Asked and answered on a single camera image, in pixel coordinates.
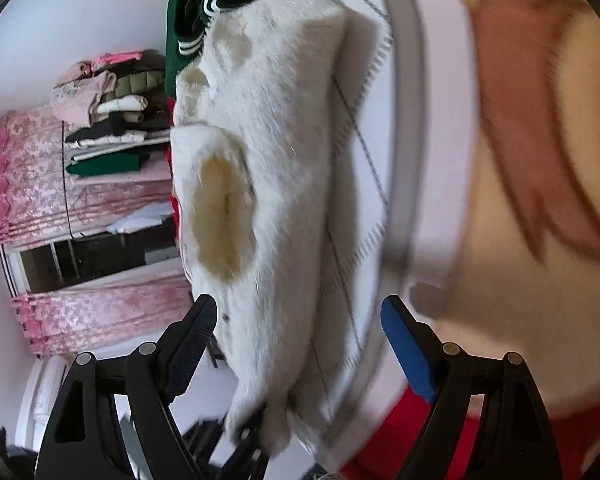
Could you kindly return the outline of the white quilted bed mat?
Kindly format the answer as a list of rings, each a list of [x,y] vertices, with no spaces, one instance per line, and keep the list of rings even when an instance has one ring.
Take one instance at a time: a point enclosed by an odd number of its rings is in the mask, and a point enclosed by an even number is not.
[[[337,470],[402,396],[380,326],[399,296],[432,321],[460,247],[477,137],[464,0],[332,0],[349,25],[332,75],[332,196],[296,434]]]

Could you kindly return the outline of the pink floral curtain cover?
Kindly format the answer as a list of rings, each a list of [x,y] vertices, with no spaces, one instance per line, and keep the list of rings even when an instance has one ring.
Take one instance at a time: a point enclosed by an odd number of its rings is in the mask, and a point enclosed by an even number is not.
[[[143,206],[166,202],[171,183],[79,185],[61,160],[62,125],[46,106],[0,117],[0,245],[21,252],[85,242]],[[181,269],[132,285],[23,292],[12,300],[32,353],[79,352],[158,330],[189,306]]]

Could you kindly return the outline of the stack of folded clothes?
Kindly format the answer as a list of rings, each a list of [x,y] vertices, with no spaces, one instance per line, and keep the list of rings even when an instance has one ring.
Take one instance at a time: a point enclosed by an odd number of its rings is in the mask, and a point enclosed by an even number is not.
[[[155,50],[76,62],[50,89],[65,172],[89,184],[170,179],[166,59]]]

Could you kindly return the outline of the green varsity jacket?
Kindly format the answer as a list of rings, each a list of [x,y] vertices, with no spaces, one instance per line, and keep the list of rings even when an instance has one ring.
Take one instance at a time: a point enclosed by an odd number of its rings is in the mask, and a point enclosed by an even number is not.
[[[166,79],[164,91],[175,99],[176,76],[201,55],[211,21],[252,0],[169,0],[166,7]]]

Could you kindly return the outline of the red floral blanket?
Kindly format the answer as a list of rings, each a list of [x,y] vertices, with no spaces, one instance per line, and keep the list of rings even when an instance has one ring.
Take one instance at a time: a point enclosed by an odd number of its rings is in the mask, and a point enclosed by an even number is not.
[[[426,322],[407,309],[471,356],[519,353],[561,479],[600,479],[600,0],[464,3],[478,105],[465,223],[439,314]],[[430,410],[404,379],[384,421],[333,471],[399,478]],[[466,479],[482,404],[471,398],[443,479]]]

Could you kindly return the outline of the white fluffy fleece garment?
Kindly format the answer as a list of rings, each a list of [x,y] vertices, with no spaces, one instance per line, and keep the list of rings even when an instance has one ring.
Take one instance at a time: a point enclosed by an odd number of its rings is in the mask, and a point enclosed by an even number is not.
[[[334,0],[253,1],[212,18],[175,79],[178,241],[237,379],[225,430],[260,417],[273,456],[292,426],[332,426],[370,329],[375,282],[351,274],[358,176],[332,133],[349,18]]]

